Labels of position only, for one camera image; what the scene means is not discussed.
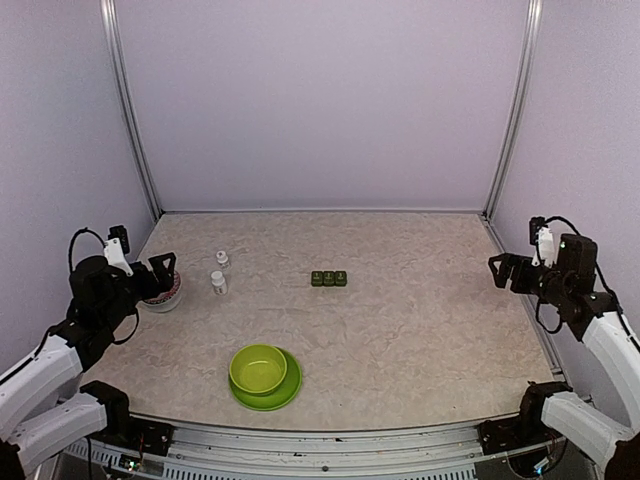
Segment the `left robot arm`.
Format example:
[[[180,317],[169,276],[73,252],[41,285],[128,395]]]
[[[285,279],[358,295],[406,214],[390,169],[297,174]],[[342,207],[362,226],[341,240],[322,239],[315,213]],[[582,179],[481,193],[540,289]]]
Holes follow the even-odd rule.
[[[115,332],[137,305],[174,286],[176,257],[147,264],[112,265],[90,256],[71,269],[72,300],[66,318],[52,326],[41,344],[1,379],[1,476],[25,479],[67,446],[95,433],[121,445],[140,434],[129,413],[128,396],[101,381],[79,388],[68,400],[40,414],[44,400],[91,369],[112,345]]]

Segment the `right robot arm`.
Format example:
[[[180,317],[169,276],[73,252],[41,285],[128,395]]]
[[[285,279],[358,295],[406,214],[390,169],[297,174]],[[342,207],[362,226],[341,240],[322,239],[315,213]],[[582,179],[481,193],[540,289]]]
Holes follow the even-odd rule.
[[[517,415],[478,427],[485,454],[501,453],[557,433],[581,450],[607,479],[639,476],[639,338],[615,292],[605,286],[598,246],[575,232],[555,238],[548,220],[530,222],[531,257],[502,253],[488,261],[494,284],[535,296],[556,308],[567,327],[599,361],[620,396],[630,424],[613,420],[583,401],[563,382],[532,383]]]

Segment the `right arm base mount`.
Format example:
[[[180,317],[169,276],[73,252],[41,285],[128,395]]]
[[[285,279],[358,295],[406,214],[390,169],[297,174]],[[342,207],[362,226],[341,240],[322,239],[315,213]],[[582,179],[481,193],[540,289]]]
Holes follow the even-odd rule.
[[[484,455],[517,450],[550,441],[559,433],[545,426],[540,420],[522,420],[512,416],[498,420],[486,420],[477,426]]]

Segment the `white pill bottle with code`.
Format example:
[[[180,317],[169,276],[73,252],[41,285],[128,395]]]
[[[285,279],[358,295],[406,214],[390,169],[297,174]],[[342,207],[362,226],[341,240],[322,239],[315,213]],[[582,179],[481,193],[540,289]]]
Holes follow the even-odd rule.
[[[228,270],[231,266],[229,256],[224,250],[220,250],[216,253],[216,260],[222,271]]]

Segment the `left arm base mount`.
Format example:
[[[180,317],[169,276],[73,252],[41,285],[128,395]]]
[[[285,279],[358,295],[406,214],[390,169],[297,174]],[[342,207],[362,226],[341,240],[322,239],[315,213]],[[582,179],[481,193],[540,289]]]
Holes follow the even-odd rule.
[[[173,433],[174,427],[169,423],[133,416],[125,433],[108,434],[96,432],[91,434],[90,438],[107,445],[133,450],[138,453],[166,457]]]

